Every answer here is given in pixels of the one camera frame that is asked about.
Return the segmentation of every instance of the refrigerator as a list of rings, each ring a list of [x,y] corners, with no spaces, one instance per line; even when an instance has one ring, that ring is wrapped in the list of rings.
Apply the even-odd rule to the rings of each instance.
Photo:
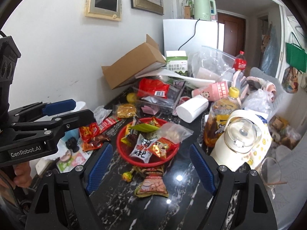
[[[197,21],[189,19],[163,20],[164,52],[185,50],[187,56],[197,52],[201,46],[209,46],[223,51],[224,24],[212,21]]]

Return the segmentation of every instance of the plastic bottle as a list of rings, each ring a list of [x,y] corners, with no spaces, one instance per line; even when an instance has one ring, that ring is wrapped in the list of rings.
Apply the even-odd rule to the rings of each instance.
[[[204,142],[208,147],[214,147],[217,139],[224,132],[225,124],[230,114],[241,109],[238,102],[239,89],[229,88],[228,97],[222,98],[211,106],[204,130]]]
[[[234,64],[232,66],[236,71],[241,70],[241,72],[244,72],[246,67],[246,59],[244,57],[244,52],[240,51],[240,54],[236,56],[234,60]]]

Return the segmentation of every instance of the barcode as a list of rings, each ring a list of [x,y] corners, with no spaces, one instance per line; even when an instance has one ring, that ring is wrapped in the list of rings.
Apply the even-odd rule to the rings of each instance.
[[[164,97],[165,91],[155,91],[154,95],[158,97]]]

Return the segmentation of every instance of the red plastic basket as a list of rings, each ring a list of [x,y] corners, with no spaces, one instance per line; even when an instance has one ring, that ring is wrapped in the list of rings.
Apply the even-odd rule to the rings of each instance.
[[[148,123],[148,122],[150,122],[151,118],[150,117],[140,118],[140,120],[143,123]],[[167,123],[167,121],[165,121],[163,119],[159,119],[159,118],[157,118],[157,121],[160,125]],[[136,166],[139,166],[139,167],[159,166],[159,165],[162,165],[162,164],[170,161],[177,154],[177,152],[179,150],[180,144],[176,144],[176,148],[167,153],[167,158],[165,160],[162,160],[162,159],[158,158],[157,156],[152,155],[150,160],[149,160],[149,163],[140,162],[140,160],[138,158],[129,156],[130,153],[133,151],[134,146],[131,146],[131,147],[127,146],[126,144],[124,144],[123,142],[120,141],[125,136],[126,127],[127,127],[127,125],[125,125],[120,130],[120,132],[118,133],[117,139],[116,139],[116,146],[117,146],[117,150],[118,150],[119,154],[122,156],[122,158],[124,158],[128,163],[130,163],[132,165],[136,165]]]

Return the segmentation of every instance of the green kettle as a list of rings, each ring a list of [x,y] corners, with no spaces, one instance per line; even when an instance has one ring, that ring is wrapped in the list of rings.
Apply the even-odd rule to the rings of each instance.
[[[188,4],[195,20],[211,21],[211,16],[216,15],[215,0],[189,0]]]

